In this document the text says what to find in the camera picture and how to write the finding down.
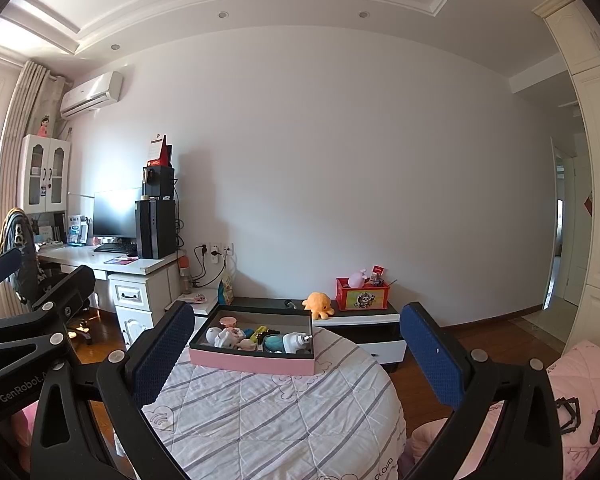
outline pink blanket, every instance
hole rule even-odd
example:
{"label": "pink blanket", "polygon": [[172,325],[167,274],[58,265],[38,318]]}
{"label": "pink blanket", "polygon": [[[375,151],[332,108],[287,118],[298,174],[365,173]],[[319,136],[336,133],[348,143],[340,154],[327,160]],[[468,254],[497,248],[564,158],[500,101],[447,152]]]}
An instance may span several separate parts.
{"label": "pink blanket", "polygon": [[[578,397],[582,423],[573,433],[562,436],[562,462],[564,480],[574,480],[600,447],[600,438],[595,445],[589,443],[596,412],[600,410],[600,348],[582,341],[547,368],[555,399]],[[474,471],[489,443],[496,425],[502,403],[491,406],[480,433],[464,460],[456,478],[462,478]],[[565,408],[558,410],[560,424],[570,419]],[[411,447],[417,462],[436,435],[444,426],[446,418],[424,424],[413,431]]]}

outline blue gripper pad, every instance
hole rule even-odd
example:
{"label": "blue gripper pad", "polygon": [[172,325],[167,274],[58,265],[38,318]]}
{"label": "blue gripper pad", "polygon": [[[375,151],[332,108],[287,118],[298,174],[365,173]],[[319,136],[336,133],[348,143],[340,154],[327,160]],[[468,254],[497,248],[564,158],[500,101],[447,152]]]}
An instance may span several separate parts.
{"label": "blue gripper pad", "polygon": [[190,304],[177,302],[155,328],[142,332],[131,345],[125,376],[138,408],[155,402],[191,338],[195,323]]}
{"label": "blue gripper pad", "polygon": [[458,409],[464,397],[463,370],[442,341],[438,324],[419,303],[410,303],[400,313],[400,333],[439,402]]}

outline toy box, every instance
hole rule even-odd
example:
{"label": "toy box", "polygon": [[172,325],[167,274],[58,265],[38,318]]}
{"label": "toy box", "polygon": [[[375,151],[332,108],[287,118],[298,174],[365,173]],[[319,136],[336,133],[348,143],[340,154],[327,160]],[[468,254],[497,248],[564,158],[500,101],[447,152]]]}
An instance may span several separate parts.
{"label": "toy box", "polygon": [[348,278],[336,278],[336,301],[340,310],[382,310],[389,301],[389,285],[351,288]]}
{"label": "toy box", "polygon": [[235,317],[236,326],[242,330],[247,328],[256,330],[259,326],[267,326],[281,334],[300,332],[313,335],[314,332],[311,313],[308,310],[221,305],[212,312],[189,343],[189,357],[193,364],[256,374],[300,376],[314,374],[313,340],[305,351],[295,354],[211,346],[206,341],[206,331],[211,327],[221,327],[220,319],[223,317]]}

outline round table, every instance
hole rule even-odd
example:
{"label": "round table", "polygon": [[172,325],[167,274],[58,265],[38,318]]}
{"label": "round table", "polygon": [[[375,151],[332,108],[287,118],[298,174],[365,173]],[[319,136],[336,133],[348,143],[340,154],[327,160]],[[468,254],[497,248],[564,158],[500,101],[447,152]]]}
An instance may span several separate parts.
{"label": "round table", "polygon": [[185,349],[143,411],[193,479],[396,480],[406,425],[382,367],[314,329],[315,375],[192,365]]}

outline black marker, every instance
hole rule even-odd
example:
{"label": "black marker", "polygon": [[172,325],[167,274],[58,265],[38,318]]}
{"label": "black marker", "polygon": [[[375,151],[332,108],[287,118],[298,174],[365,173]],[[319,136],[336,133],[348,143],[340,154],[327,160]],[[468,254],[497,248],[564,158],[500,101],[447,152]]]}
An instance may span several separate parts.
{"label": "black marker", "polygon": [[600,436],[600,410],[596,413],[596,420],[593,422],[593,430],[591,430],[591,436],[589,437],[589,443],[595,444]]}

